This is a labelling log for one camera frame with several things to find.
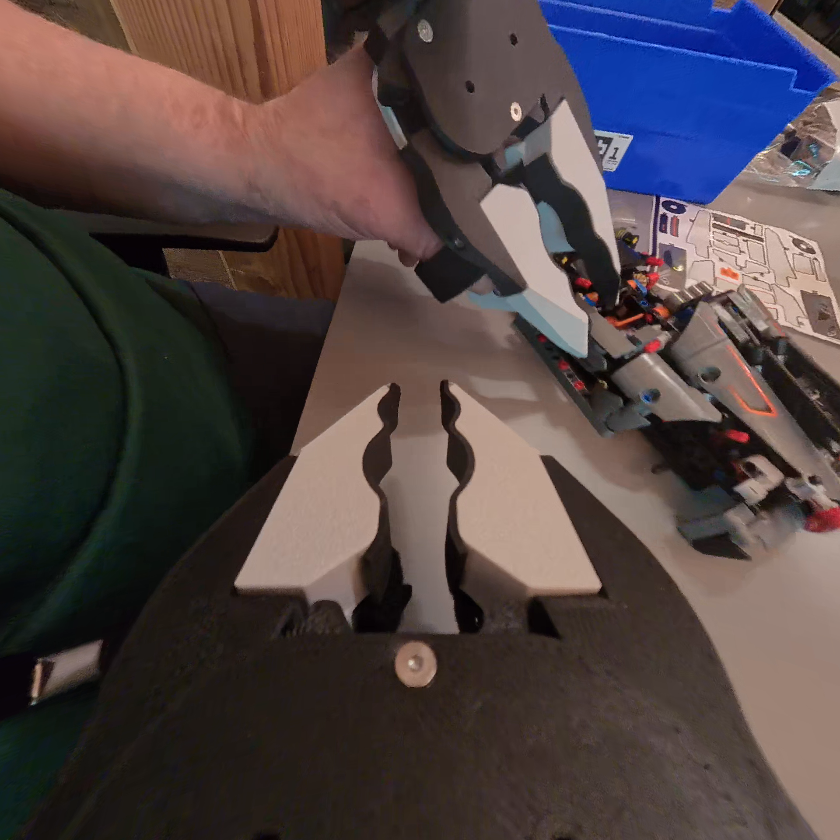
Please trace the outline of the grey black lego car model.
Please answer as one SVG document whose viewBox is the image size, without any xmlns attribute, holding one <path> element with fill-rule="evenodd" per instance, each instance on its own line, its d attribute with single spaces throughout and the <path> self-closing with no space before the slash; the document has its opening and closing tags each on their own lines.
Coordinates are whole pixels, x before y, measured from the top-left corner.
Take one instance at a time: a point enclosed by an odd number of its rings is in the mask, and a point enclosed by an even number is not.
<svg viewBox="0 0 840 840">
<path fill-rule="evenodd" d="M 699 498 L 677 529 L 713 557 L 750 560 L 798 532 L 838 531 L 838 384 L 748 288 L 665 288 L 666 263 L 616 232 L 622 285 L 595 293 L 575 253 L 555 255 L 591 322 L 583 359 L 525 318 L 513 326 L 603 437 L 639 431 Z"/>
</svg>

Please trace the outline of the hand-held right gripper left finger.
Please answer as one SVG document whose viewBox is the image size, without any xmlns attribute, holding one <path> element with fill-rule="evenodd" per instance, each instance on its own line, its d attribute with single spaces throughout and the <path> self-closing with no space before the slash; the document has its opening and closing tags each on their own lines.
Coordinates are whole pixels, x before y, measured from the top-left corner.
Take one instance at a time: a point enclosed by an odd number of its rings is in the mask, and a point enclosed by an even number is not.
<svg viewBox="0 0 840 840">
<path fill-rule="evenodd" d="M 239 595 L 332 602 L 362 631 L 401 620 L 401 560 L 382 481 L 401 389 L 379 388 L 305 445 L 234 583 Z"/>
</svg>

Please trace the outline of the clear plastic bag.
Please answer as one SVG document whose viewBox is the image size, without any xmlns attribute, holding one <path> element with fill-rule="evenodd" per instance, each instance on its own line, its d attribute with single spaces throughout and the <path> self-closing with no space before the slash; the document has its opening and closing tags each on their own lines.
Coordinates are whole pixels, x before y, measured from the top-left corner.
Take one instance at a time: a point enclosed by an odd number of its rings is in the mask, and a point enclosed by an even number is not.
<svg viewBox="0 0 840 840">
<path fill-rule="evenodd" d="M 754 183 L 838 193 L 838 88 L 821 93 L 748 163 L 742 175 Z"/>
</svg>

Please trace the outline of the white sticker sheet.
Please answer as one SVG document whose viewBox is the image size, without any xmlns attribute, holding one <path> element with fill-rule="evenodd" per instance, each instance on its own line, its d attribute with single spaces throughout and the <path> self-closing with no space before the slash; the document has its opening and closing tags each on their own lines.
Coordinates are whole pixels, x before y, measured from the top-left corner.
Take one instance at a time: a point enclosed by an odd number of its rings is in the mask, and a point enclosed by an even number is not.
<svg viewBox="0 0 840 840">
<path fill-rule="evenodd" d="M 839 343 L 838 298 L 819 245 L 783 228 L 657 196 L 650 247 L 662 259 L 658 288 L 699 283 L 716 292 L 750 289 L 781 325 Z"/>
</svg>

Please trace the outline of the wooden post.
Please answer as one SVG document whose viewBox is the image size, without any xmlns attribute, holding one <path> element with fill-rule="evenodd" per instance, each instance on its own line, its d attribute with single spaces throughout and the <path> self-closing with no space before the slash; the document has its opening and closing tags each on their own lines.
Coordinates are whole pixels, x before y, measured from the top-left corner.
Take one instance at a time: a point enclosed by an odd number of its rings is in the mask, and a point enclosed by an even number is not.
<svg viewBox="0 0 840 840">
<path fill-rule="evenodd" d="M 240 100 L 277 98 L 327 65 L 316 1 L 112 1 L 132 52 Z M 282 228 L 263 254 L 220 252 L 227 282 L 265 295 L 336 301 L 340 238 Z"/>
</svg>

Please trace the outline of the person's left hand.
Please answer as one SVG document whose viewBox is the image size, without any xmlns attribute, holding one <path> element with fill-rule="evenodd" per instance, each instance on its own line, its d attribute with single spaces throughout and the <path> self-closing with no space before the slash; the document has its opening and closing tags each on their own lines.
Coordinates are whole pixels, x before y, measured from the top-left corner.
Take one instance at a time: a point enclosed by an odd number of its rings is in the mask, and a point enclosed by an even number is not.
<svg viewBox="0 0 840 840">
<path fill-rule="evenodd" d="M 287 94 L 241 112 L 248 207 L 278 224 L 381 240 L 405 266 L 442 248 L 355 47 Z"/>
</svg>

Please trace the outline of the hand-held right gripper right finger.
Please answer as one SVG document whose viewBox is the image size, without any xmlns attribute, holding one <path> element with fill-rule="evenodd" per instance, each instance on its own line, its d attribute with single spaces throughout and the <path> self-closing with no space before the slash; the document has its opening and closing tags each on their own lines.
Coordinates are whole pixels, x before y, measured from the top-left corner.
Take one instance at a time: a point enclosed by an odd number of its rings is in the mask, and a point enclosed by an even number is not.
<svg viewBox="0 0 840 840">
<path fill-rule="evenodd" d="M 439 386 L 448 503 L 445 572 L 460 632 L 527 615 L 532 601 L 590 597 L 602 581 L 540 452 L 462 387 Z"/>
</svg>

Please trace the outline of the person's left forearm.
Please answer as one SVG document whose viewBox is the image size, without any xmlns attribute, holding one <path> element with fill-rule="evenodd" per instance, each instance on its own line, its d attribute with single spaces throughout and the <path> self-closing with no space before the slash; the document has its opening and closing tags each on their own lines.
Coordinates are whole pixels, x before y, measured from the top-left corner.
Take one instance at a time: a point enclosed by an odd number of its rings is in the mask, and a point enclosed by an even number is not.
<svg viewBox="0 0 840 840">
<path fill-rule="evenodd" d="M 255 107 L 1 3 L 2 188 L 183 224 L 268 223 Z"/>
</svg>

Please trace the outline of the blue plastic bin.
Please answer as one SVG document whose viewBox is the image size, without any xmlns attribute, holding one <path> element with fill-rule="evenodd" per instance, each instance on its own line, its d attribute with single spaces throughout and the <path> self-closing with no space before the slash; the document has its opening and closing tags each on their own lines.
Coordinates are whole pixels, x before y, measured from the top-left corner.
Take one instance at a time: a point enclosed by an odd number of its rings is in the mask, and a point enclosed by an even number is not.
<svg viewBox="0 0 840 840">
<path fill-rule="evenodd" d="M 752 2 L 540 2 L 614 191 L 708 204 L 835 69 Z"/>
</svg>

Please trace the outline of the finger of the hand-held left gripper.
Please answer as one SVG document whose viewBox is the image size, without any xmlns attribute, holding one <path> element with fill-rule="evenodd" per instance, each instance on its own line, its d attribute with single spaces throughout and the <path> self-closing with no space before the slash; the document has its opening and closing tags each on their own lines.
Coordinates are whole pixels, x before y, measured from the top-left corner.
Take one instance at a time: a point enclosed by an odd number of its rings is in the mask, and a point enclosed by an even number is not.
<svg viewBox="0 0 840 840">
<path fill-rule="evenodd" d="M 539 212 L 520 186 L 477 182 L 470 198 L 485 218 L 482 253 L 521 283 L 515 293 L 470 296 L 480 306 L 518 315 L 550 342 L 583 359 L 590 349 L 590 320 L 577 302 L 571 281 L 543 243 Z"/>
<path fill-rule="evenodd" d="M 581 263 L 579 275 L 606 308 L 621 289 L 613 217 L 597 152 L 562 101 L 549 118 L 503 152 L 505 179 L 523 186 L 538 210 L 542 242 L 551 257 Z"/>
</svg>

